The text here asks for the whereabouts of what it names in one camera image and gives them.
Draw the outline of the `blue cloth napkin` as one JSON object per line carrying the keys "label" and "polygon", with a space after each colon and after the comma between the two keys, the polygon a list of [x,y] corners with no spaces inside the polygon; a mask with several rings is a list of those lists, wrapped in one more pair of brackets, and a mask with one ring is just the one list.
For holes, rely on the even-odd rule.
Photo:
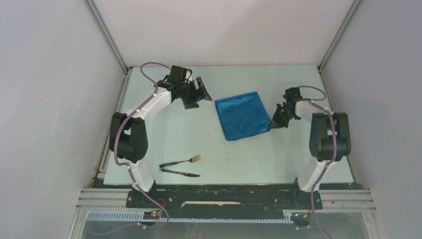
{"label": "blue cloth napkin", "polygon": [[227,141],[237,141],[270,131],[270,118],[257,92],[214,102]]}

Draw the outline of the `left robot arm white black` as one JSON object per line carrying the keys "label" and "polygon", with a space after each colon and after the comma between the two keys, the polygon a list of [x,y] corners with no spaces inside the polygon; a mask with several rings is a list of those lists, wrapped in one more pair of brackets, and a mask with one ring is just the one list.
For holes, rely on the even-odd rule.
{"label": "left robot arm white black", "polygon": [[140,191],[138,201],[145,207],[157,202],[157,193],[151,188],[155,180],[151,176],[145,156],[148,150],[146,126],[173,101],[180,99],[185,109],[199,107],[199,101],[212,101],[200,76],[193,78],[191,69],[175,66],[162,80],[152,81],[153,91],[134,109],[112,115],[109,149],[116,165],[128,170],[133,187]]}

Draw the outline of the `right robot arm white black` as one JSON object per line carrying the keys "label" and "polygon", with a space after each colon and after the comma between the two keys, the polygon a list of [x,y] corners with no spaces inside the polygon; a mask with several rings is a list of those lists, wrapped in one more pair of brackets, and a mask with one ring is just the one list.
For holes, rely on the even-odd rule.
{"label": "right robot arm white black", "polygon": [[288,128],[291,120],[306,120],[311,125],[311,158],[304,173],[296,179],[298,189],[289,195],[295,208],[304,207],[310,200],[307,192],[317,191],[326,172],[351,152],[348,115],[331,112],[319,105],[317,99],[304,98],[301,89],[298,86],[285,90],[284,102],[277,104],[268,126],[269,129]]}

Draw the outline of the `small circuit board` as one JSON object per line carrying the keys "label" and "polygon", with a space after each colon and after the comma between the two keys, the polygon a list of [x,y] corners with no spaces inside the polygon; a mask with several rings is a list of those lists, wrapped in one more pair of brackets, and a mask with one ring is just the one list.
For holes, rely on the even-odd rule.
{"label": "small circuit board", "polygon": [[161,219],[161,212],[160,211],[144,212],[143,219],[144,220],[159,220]]}

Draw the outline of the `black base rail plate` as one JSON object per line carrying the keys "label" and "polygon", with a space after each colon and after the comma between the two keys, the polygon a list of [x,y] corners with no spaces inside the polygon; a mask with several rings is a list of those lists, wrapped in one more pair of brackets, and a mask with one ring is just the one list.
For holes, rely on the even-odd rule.
{"label": "black base rail plate", "polygon": [[294,184],[268,185],[156,185],[150,192],[143,195],[131,189],[126,207],[153,208],[157,205],[149,200],[152,198],[163,206],[170,214],[182,207],[188,201],[205,202],[235,202],[241,209],[258,209],[269,207],[271,211],[287,209],[302,209],[307,212],[321,209],[320,193],[302,192]]}

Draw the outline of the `aluminium frame rail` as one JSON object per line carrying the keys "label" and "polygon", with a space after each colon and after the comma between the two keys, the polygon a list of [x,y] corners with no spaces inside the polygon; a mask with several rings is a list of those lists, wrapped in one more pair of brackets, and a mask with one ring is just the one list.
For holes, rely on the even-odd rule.
{"label": "aluminium frame rail", "polygon": [[[88,221],[118,221],[135,223],[178,222],[178,223],[293,223],[293,219],[307,211],[283,209],[271,211],[269,207],[241,209],[235,202],[188,201],[181,209],[152,216],[153,208],[128,208],[127,189],[84,189],[80,193],[76,209],[85,212]],[[368,190],[321,190],[321,213],[375,213],[376,208]]]}

